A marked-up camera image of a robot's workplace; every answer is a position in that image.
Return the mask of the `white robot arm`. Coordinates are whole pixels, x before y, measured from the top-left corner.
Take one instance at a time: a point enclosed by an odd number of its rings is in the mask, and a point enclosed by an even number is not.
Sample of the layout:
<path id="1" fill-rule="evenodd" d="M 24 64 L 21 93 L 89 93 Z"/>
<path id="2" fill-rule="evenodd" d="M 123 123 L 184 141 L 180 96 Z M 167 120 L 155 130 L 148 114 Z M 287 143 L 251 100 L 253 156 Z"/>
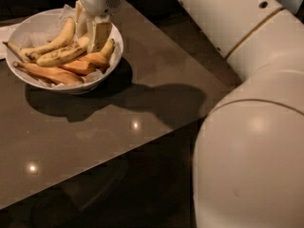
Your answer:
<path id="1" fill-rule="evenodd" d="M 276 0 L 179 0 L 242 79 L 193 156 L 197 228 L 304 228 L 304 26 Z"/>

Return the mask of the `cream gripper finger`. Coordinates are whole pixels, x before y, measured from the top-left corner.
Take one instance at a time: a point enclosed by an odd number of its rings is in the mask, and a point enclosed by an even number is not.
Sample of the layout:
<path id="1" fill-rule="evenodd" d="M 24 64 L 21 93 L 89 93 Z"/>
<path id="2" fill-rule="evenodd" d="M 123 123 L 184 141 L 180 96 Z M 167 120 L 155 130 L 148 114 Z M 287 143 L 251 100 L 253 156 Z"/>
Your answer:
<path id="1" fill-rule="evenodd" d="M 75 3 L 75 23 L 76 23 L 76 34 L 78 37 L 82 37 L 87 33 L 86 26 L 86 10 L 80 0 Z"/>
<path id="2" fill-rule="evenodd" d="M 94 16 L 86 20 L 89 37 L 88 52 L 100 51 L 112 30 L 111 16 Z"/>

